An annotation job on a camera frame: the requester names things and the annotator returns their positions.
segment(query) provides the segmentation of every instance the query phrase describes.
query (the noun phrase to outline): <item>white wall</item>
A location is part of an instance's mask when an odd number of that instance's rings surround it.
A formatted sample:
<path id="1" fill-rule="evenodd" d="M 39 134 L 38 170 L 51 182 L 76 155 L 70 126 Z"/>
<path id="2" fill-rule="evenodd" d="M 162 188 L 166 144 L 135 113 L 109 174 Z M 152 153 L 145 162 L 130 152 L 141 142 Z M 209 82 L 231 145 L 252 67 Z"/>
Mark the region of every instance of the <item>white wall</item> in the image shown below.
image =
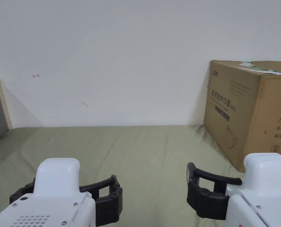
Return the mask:
<path id="1" fill-rule="evenodd" d="M 14 127 L 201 124 L 212 59 L 281 60 L 281 1 L 0 0 Z"/>

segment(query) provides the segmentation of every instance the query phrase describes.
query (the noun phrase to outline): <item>brown cardboard box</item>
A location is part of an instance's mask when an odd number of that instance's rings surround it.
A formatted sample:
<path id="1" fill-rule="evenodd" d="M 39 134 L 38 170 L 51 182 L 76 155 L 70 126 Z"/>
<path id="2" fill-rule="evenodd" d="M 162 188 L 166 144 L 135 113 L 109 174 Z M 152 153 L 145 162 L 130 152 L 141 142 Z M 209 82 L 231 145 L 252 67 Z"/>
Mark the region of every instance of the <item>brown cardboard box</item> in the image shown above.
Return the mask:
<path id="1" fill-rule="evenodd" d="M 281 61 L 212 61 L 204 126 L 239 172 L 247 154 L 281 154 Z"/>

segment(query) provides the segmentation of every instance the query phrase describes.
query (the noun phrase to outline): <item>paper label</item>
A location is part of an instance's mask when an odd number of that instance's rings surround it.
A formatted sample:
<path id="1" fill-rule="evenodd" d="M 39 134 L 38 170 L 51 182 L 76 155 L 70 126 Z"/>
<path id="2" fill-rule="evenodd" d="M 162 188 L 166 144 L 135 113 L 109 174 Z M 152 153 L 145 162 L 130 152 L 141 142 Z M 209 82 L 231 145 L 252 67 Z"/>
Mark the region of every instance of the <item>paper label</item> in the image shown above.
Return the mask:
<path id="1" fill-rule="evenodd" d="M 253 64 L 252 64 L 251 62 L 248 62 L 248 61 L 244 61 L 243 63 L 241 63 L 241 64 L 239 64 L 239 65 L 247 66 L 247 67 L 253 66 Z"/>

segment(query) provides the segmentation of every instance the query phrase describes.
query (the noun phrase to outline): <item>mattress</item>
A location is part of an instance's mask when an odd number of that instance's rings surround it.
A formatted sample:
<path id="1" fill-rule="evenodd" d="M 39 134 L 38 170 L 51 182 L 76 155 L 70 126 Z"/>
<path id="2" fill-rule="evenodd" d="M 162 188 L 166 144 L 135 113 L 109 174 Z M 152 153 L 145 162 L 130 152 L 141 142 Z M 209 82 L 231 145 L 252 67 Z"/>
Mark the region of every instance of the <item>mattress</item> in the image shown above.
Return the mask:
<path id="1" fill-rule="evenodd" d="M 225 226 L 197 217 L 187 204 L 187 163 L 219 175 L 244 175 L 202 126 L 18 128 L 0 139 L 0 212 L 52 157 L 78 159 L 80 185 L 117 176 L 123 212 L 110 226 Z M 200 186 L 213 189 L 204 179 Z"/>

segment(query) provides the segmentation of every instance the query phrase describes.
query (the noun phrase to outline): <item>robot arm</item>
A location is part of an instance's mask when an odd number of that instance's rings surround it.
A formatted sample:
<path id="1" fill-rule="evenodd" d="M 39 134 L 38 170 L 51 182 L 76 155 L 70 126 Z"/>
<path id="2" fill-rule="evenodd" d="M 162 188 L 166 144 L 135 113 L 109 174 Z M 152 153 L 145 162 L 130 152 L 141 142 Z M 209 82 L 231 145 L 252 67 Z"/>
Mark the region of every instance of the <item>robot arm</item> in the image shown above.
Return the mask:
<path id="1" fill-rule="evenodd" d="M 202 218 L 226 220 L 226 227 L 281 227 L 281 155 L 253 153 L 245 157 L 244 179 L 207 173 L 187 166 L 188 204 Z M 213 191 L 199 179 L 214 182 Z"/>
<path id="2" fill-rule="evenodd" d="M 0 213 L 0 226 L 95 227 L 117 222 L 123 189 L 116 176 L 79 187 L 79 169 L 76 159 L 42 162 L 34 181 L 10 196 L 10 205 Z M 99 197 L 105 187 L 109 194 Z"/>

